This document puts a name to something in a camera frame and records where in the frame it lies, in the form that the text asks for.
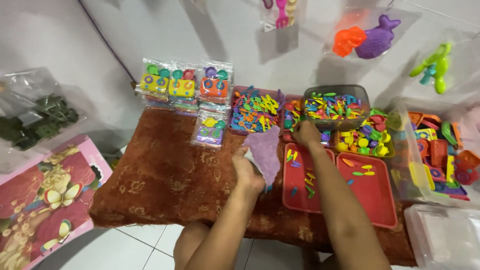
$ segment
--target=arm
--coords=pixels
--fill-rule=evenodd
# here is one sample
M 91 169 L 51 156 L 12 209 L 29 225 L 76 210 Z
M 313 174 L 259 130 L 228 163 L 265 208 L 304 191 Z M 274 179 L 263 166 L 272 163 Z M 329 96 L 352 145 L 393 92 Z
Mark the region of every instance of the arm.
M 299 130 L 293 137 L 312 156 L 328 236 L 341 268 L 391 269 L 370 219 L 328 157 L 315 125 L 308 121 L 299 123 Z
M 232 158 L 237 185 L 228 198 L 208 236 L 198 246 L 185 270 L 233 269 L 240 243 L 265 180 L 244 158 L 248 147 L 240 148 Z

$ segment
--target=human hand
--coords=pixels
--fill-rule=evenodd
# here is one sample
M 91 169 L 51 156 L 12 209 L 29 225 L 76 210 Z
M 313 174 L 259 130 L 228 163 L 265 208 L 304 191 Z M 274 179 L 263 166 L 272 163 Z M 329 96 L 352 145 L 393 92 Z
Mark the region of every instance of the human hand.
M 320 131 L 318 131 L 314 123 L 305 120 L 299 122 L 295 126 L 295 129 L 296 131 L 292 134 L 292 136 L 297 143 L 305 146 L 309 150 L 312 150 L 313 148 L 324 148 L 320 140 Z
M 250 160 L 244 157 L 248 146 L 240 147 L 232 157 L 233 167 L 237 172 L 237 186 L 247 195 L 257 197 L 265 188 L 265 179 Z

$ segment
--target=white tile floor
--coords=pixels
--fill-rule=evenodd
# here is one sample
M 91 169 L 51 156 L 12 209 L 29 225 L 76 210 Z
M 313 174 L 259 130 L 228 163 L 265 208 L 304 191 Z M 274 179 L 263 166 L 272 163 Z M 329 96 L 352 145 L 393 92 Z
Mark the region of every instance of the white tile floor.
M 173 247 L 182 228 L 147 225 L 94 229 L 47 257 L 37 270 L 174 270 Z M 301 270 L 300 249 L 278 241 L 244 239 L 235 270 L 256 269 Z

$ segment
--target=brown rug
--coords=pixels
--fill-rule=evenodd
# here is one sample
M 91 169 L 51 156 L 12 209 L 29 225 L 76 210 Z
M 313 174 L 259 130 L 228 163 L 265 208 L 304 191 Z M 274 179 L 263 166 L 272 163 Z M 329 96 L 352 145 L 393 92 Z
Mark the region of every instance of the brown rug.
M 190 146 L 196 118 L 149 109 L 142 114 L 125 155 L 94 195 L 90 215 L 96 226 L 127 224 L 212 225 L 235 186 L 232 153 L 245 137 L 226 132 L 221 151 Z M 278 145 L 283 160 L 284 144 Z M 323 215 L 289 210 L 282 204 L 283 168 L 273 190 L 260 195 L 245 237 L 311 246 L 332 253 Z M 416 266 L 403 210 L 396 201 L 398 226 L 376 227 L 392 265 Z

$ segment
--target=white plastic box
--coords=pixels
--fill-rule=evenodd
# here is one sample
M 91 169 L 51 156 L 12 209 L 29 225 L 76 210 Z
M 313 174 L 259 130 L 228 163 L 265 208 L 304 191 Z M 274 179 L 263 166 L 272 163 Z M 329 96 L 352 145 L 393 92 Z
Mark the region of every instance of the white plastic box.
M 385 162 L 389 167 L 391 179 L 395 183 L 399 196 L 402 199 L 430 201 L 448 206 L 477 205 L 480 208 L 480 200 L 467 202 L 451 199 L 430 189 L 417 139 L 408 116 L 408 111 L 417 111 L 435 114 L 442 121 L 458 122 L 462 130 L 464 149 L 479 154 L 480 134 L 475 127 L 475 121 L 465 107 L 438 101 L 399 98 L 393 101 L 389 108 L 392 109 L 387 110 L 387 126 L 388 132 L 392 136 L 395 155 L 391 159 L 385 159 Z
M 422 270 L 480 269 L 480 211 L 416 204 L 404 211 Z

